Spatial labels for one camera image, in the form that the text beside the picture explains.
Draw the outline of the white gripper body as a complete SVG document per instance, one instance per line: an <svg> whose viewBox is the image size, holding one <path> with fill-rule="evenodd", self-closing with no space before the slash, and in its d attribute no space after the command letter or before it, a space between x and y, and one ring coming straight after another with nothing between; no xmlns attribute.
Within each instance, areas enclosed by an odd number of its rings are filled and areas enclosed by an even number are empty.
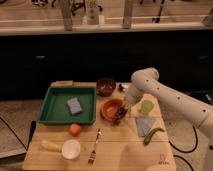
<svg viewBox="0 0 213 171"><path fill-rule="evenodd" d="M134 84L130 84L125 91L124 101L128 104L135 105L143 97L142 91L139 90Z"/></svg>

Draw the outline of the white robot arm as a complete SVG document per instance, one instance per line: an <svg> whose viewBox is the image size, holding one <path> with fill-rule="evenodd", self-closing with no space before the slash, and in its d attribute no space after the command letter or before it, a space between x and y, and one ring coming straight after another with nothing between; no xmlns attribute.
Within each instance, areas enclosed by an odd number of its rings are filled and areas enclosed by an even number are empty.
<svg viewBox="0 0 213 171"><path fill-rule="evenodd" d="M125 92L125 100L138 103L144 93L180 112L192 125L207 137L213 137L213 106L161 84L155 68L137 70L131 75L131 84Z"/></svg>

